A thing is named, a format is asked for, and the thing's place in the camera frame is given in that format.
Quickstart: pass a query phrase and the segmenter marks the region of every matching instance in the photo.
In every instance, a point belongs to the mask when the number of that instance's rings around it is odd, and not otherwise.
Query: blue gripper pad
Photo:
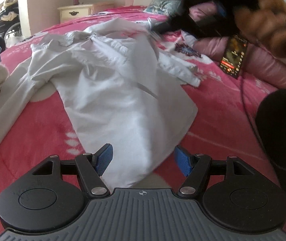
[[[190,154],[184,153],[183,150],[181,150],[179,147],[175,147],[174,149],[174,160],[176,164],[178,165],[179,169],[183,173],[184,176],[188,176],[192,170],[193,167],[190,163]]]
[[[94,169],[99,176],[102,176],[113,159],[112,145],[105,144],[94,154],[94,156],[97,157],[97,165],[94,167]]]

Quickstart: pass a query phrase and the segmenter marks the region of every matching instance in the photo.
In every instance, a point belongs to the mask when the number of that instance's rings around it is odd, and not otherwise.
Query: red bedspread
[[[163,19],[163,16],[142,13],[142,7],[124,7],[56,25],[46,32],[64,34],[72,30],[84,30],[90,25],[115,17],[130,21],[146,20],[148,17]],[[46,32],[7,49],[1,55],[2,63],[12,72],[20,62],[31,56],[30,44],[37,43]],[[167,42],[160,46],[163,49],[171,49],[179,40],[180,33],[175,33],[167,36]],[[199,111],[182,140],[183,147],[191,153],[208,154],[214,159],[237,155],[276,182],[273,169],[259,148],[243,112],[240,81],[225,75],[206,56],[190,57],[174,50],[173,53],[195,63],[198,66],[196,75],[202,80],[199,88],[184,86]],[[246,105],[252,116],[262,99],[274,90],[272,86],[246,75]],[[0,144],[0,192],[49,155],[58,154],[61,159],[73,159],[82,151],[60,96],[49,84],[43,91],[38,92],[33,102],[27,104]],[[154,171],[153,179],[165,181],[175,191],[184,181],[172,155]],[[215,177],[211,182],[218,180],[219,178]],[[69,178],[69,181],[75,183],[76,179]]]

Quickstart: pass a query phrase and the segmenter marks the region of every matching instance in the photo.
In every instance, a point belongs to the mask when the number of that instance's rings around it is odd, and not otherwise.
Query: pink pillow
[[[190,14],[195,21],[214,13],[216,13],[214,3],[200,4],[190,9]],[[193,44],[193,49],[207,55],[213,61],[219,62],[223,56],[227,39],[227,37],[201,39]],[[286,88],[286,58],[275,58],[264,47],[249,44],[242,68],[256,78],[279,89]]]

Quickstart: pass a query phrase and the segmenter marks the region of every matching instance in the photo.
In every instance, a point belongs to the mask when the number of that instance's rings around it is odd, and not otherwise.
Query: metal screw
[[[91,192],[94,195],[104,195],[107,192],[107,189],[103,187],[96,187],[92,188]]]
[[[184,195],[192,195],[195,193],[195,188],[192,188],[192,187],[182,187],[180,189],[180,192]]]

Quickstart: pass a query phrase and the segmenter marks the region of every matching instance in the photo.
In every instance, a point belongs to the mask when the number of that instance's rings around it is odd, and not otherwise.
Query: hand
[[[259,0],[260,9],[238,8],[235,23],[252,43],[260,42],[274,56],[286,57],[286,2]]]

